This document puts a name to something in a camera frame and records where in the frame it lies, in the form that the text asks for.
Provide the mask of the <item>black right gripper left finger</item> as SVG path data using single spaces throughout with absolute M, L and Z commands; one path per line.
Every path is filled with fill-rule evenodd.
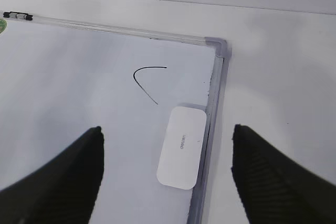
M 1 190 L 1 223 L 89 223 L 103 173 L 104 136 L 97 126 Z

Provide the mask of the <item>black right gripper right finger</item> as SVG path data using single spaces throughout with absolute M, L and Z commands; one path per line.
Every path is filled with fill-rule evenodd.
M 237 124 L 232 176 L 249 223 L 335 223 L 335 185 Z

